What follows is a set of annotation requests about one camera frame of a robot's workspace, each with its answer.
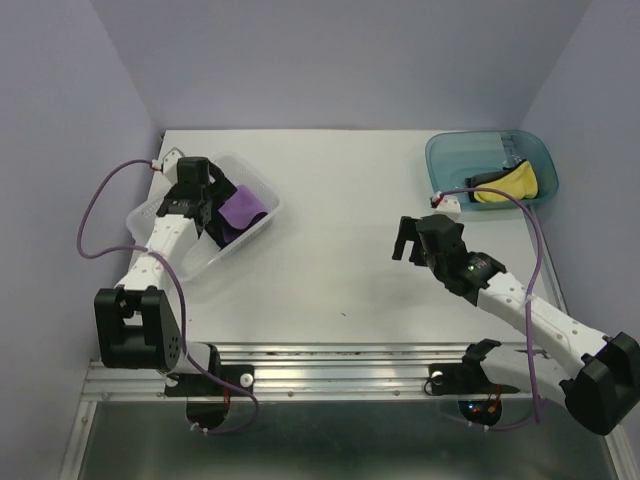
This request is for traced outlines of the yellow and black towel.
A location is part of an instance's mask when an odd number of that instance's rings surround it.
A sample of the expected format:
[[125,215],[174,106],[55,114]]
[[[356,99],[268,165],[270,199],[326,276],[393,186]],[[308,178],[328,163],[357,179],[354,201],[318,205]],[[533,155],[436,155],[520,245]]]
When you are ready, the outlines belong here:
[[478,188],[500,190],[512,197],[534,199],[539,193],[538,181],[531,163],[522,159],[516,166],[505,167],[500,171],[477,174],[465,179],[467,188],[474,188],[469,193],[473,203],[499,203],[507,198],[497,193],[478,191]]

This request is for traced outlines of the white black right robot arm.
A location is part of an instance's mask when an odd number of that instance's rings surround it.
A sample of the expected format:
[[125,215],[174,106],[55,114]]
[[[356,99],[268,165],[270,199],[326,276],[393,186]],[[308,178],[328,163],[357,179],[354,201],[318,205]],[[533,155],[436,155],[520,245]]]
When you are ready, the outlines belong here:
[[605,436],[639,402],[639,344],[621,332],[608,336],[569,317],[526,288],[506,267],[467,249],[463,225],[445,215],[404,216],[392,257],[427,267],[450,293],[521,333],[531,333],[536,353],[484,339],[459,362],[430,370],[430,396],[536,393],[564,407],[582,427]]

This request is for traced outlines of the purple microfiber towel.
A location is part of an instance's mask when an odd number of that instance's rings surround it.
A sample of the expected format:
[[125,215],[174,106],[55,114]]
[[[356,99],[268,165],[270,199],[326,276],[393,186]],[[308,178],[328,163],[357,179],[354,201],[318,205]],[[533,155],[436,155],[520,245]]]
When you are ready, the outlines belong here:
[[239,185],[236,192],[213,211],[206,231],[220,249],[225,249],[268,213],[267,207],[246,185]]

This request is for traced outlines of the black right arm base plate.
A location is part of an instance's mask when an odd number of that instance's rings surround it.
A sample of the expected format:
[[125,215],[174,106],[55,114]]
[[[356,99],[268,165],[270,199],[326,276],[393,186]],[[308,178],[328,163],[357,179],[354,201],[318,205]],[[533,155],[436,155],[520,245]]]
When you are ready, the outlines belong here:
[[479,366],[464,363],[440,363],[429,367],[429,375],[423,390],[430,396],[443,395],[489,395],[498,391],[506,394],[519,393],[516,387],[490,381]]

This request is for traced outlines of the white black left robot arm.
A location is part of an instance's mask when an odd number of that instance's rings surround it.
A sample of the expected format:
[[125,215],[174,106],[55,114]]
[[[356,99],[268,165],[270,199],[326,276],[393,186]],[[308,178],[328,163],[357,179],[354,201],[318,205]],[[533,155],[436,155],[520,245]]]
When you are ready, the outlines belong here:
[[211,163],[205,157],[176,162],[176,181],[156,213],[144,246],[81,253],[87,259],[127,249],[139,253],[116,286],[100,289],[94,298],[103,364],[188,374],[188,382],[202,394],[213,393],[220,386],[241,391],[222,379],[215,347],[187,340],[186,299],[175,271],[211,221],[216,199],[210,170]]

